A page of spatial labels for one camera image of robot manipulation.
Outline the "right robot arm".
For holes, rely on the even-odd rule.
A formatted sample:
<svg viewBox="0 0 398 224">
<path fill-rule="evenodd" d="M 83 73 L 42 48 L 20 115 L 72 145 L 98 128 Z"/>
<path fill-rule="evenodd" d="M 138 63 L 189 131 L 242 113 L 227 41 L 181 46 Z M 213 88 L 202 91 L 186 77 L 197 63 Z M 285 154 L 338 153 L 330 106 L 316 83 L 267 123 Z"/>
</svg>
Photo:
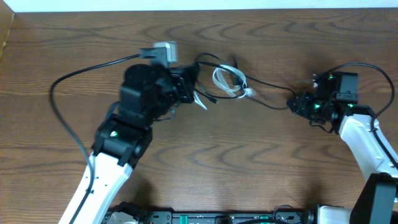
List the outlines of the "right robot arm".
<svg viewBox="0 0 398 224">
<path fill-rule="evenodd" d="M 366 184 L 353 208 L 318 205 L 304 223 L 392 223 L 397 198 L 397 154 L 379 129 L 369 106 L 359 105 L 358 74 L 330 72 L 314 79 L 314 91 L 287 100 L 312 126 L 331 124 L 347 144 Z"/>
</svg>

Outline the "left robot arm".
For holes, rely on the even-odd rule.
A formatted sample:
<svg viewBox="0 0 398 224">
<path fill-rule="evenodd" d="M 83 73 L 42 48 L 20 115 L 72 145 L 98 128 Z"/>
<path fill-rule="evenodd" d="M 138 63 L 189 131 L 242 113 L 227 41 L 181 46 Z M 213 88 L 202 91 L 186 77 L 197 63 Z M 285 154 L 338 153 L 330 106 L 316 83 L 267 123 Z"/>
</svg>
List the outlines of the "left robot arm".
<svg viewBox="0 0 398 224">
<path fill-rule="evenodd" d="M 60 223 L 100 223 L 152 141 L 152 124 L 179 103 L 193 103 L 198 64 L 137 64 L 124 72 L 120 100 L 95 133 L 90 166 Z"/>
</svg>

